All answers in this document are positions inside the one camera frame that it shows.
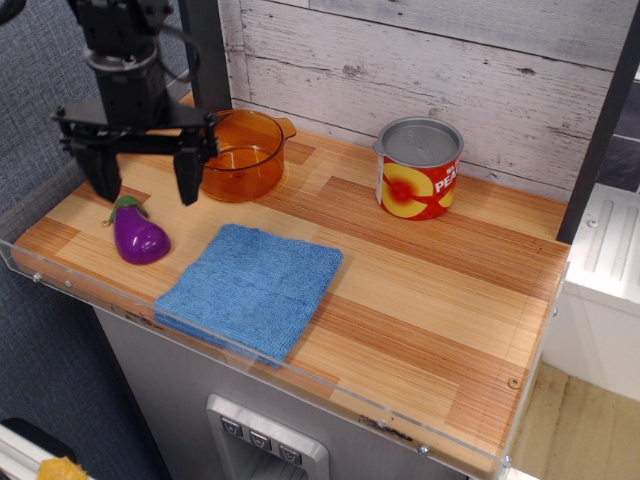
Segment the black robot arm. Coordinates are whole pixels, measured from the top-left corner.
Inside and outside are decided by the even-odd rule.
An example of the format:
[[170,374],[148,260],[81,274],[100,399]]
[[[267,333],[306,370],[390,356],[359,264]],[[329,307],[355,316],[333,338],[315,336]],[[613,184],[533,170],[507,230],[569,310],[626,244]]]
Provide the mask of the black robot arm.
[[181,200],[196,202],[206,162],[217,156],[217,118],[169,96],[158,36],[169,27],[166,1],[73,1],[86,41],[84,60],[100,97],[57,108],[60,143],[95,193],[115,201],[121,153],[170,155]]

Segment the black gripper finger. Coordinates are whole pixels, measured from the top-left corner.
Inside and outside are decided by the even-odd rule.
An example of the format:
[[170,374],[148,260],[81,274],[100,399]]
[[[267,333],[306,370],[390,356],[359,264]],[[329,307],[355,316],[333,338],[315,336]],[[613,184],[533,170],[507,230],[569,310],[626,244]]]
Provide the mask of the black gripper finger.
[[185,206],[192,205],[198,199],[202,181],[200,154],[196,149],[187,148],[174,155],[173,163],[181,201]]
[[74,156],[95,193],[114,203],[121,189],[121,177],[116,155],[89,149],[76,151]]

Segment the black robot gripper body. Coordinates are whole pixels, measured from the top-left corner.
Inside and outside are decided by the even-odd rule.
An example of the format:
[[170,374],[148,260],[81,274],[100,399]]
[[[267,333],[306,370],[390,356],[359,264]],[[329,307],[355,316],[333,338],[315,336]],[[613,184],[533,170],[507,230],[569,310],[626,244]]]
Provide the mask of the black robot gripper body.
[[171,99],[161,64],[94,64],[100,96],[56,108],[61,141],[113,152],[218,154],[215,115]]

